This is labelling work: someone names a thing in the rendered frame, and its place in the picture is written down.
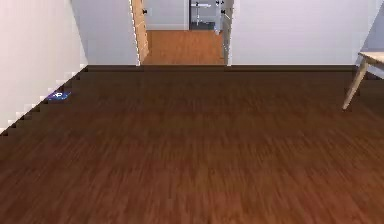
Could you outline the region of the white room door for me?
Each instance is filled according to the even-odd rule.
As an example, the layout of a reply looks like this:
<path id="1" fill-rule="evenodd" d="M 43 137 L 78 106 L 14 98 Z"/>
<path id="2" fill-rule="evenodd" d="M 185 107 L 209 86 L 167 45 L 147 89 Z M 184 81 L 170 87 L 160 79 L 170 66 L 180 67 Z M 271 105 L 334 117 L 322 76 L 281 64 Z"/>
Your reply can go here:
<path id="1" fill-rule="evenodd" d="M 222 18 L 222 37 L 223 37 L 223 57 L 224 63 L 229 64 L 229 45 L 233 15 L 234 0 L 221 0 L 221 10 L 225 10 L 225 14 L 221 14 Z"/>

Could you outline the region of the light wooden room door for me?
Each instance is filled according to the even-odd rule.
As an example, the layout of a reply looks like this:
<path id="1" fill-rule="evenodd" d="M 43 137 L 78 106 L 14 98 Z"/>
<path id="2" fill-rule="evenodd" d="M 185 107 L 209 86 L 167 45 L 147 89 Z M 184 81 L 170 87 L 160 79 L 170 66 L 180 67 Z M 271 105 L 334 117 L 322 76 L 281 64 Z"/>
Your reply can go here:
<path id="1" fill-rule="evenodd" d="M 132 13 L 135 26 L 137 48 L 139 61 L 143 63 L 149 53 L 148 38 L 145 23 L 145 14 L 143 14 L 143 0 L 131 0 Z"/>

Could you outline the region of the white metal stand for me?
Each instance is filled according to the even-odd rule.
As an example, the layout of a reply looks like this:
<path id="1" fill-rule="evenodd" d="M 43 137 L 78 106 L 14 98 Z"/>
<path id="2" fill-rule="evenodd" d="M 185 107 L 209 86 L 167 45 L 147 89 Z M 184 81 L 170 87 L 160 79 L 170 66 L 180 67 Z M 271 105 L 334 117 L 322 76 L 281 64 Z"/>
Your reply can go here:
<path id="1" fill-rule="evenodd" d="M 209 15 L 206 11 L 211 7 L 209 3 L 192 2 L 191 9 L 191 23 L 198 26 L 200 23 L 209 23 Z"/>

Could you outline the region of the blue flat book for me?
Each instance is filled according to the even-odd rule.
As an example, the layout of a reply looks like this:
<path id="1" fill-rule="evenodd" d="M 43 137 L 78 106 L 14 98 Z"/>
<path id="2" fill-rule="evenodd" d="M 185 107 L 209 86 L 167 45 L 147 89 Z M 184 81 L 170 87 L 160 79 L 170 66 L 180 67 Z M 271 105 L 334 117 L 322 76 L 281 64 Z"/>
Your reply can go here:
<path id="1" fill-rule="evenodd" d="M 66 100 L 71 92 L 54 92 L 47 96 L 47 100 Z"/>

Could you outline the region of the light wooden table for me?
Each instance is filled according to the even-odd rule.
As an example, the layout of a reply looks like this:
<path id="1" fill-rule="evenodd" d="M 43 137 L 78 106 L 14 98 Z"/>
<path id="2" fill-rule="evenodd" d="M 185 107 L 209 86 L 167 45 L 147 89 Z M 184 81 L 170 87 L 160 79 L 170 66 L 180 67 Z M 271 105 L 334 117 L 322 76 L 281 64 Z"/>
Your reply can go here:
<path id="1" fill-rule="evenodd" d="M 368 67 L 377 67 L 379 64 L 384 65 L 384 52 L 359 52 L 359 56 L 362 57 L 361 63 L 358 66 L 353 82 L 351 83 L 349 90 L 346 94 L 346 98 L 343 102 L 342 109 L 346 110 L 350 105 L 355 93 L 357 92 L 361 81 L 363 80 Z"/>

